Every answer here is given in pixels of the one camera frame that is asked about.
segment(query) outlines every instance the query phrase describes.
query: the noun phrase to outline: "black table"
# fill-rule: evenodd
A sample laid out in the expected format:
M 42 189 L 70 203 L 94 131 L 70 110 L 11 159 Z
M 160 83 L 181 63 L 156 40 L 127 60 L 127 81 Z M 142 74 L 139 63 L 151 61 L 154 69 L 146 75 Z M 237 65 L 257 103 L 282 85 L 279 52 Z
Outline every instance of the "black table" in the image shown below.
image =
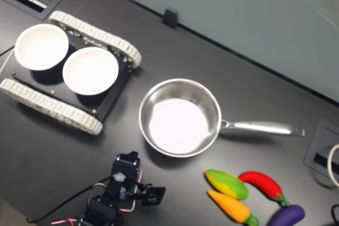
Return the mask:
M 206 169 L 238 175 L 259 170 L 272 176 L 288 200 L 306 210 L 299 225 L 327 225 L 338 202 L 302 161 L 320 118 L 339 124 L 339 109 L 184 31 L 162 25 L 159 17 L 128 0 L 63 0 L 58 10 L 133 43 L 143 61 L 127 83 L 98 137 L 68 129 L 16 101 L 0 95 L 0 196 L 34 219 L 78 190 L 107 176 L 114 156 L 138 151 L 144 183 L 166 186 L 159 207 L 137 207 L 125 225 L 235 225 L 207 197 Z M 0 2 L 0 49 L 14 44 L 25 28 L 39 23 Z M 0 76 L 17 65 L 11 59 Z M 224 133 L 204 153 L 186 159 L 163 156 L 143 139 L 138 124 L 142 98 L 155 84 L 189 78 L 208 87 L 226 120 L 279 121 L 303 126 L 304 138 Z M 329 180 L 316 176 L 323 183 Z M 265 225 L 279 208 L 255 188 L 244 202 Z M 86 195 L 50 219 L 76 216 Z M 49 225 L 49 220 L 40 223 Z

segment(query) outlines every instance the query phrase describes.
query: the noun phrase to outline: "purple eggplant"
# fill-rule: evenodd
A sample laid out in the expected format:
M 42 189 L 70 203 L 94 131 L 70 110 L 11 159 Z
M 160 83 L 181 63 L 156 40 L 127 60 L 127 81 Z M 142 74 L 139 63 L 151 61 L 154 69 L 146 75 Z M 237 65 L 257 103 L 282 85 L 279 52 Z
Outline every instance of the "purple eggplant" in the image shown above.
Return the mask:
M 291 205 L 283 207 L 271 219 L 269 226 L 292 226 L 305 217 L 305 211 L 301 206 Z

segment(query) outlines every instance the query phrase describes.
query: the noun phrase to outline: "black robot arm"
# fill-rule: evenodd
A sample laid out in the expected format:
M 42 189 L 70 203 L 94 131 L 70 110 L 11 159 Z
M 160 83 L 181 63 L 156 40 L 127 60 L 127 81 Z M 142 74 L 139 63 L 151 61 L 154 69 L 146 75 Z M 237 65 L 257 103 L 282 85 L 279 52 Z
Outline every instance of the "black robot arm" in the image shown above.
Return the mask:
M 142 205 L 160 204 L 166 189 L 137 182 L 140 171 L 137 152 L 118 155 L 112 166 L 111 180 L 102 195 L 93 197 L 86 209 L 77 217 L 75 226 L 118 226 L 123 223 L 119 203 L 123 200 L 141 200 Z M 131 189 L 137 185 L 140 193 Z

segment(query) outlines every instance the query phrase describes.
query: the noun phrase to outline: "stainless steel saucepan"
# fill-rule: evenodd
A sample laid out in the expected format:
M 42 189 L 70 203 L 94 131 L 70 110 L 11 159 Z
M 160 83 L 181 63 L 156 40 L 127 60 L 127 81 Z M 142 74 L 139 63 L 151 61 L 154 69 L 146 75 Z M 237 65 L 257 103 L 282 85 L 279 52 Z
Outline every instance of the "stainless steel saucepan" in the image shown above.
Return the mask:
M 170 79 L 153 87 L 141 103 L 139 124 L 147 142 L 172 157 L 203 152 L 213 144 L 221 129 L 305 135 L 303 128 L 289 124 L 225 121 L 212 93 L 189 79 Z

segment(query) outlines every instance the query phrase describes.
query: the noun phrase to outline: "frosted glass panel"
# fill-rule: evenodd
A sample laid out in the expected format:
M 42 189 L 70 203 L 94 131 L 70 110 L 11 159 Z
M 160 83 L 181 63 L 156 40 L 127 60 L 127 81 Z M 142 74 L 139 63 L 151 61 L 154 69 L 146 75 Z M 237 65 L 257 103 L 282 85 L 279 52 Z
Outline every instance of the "frosted glass panel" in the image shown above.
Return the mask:
M 339 102 L 339 0 L 135 0 Z

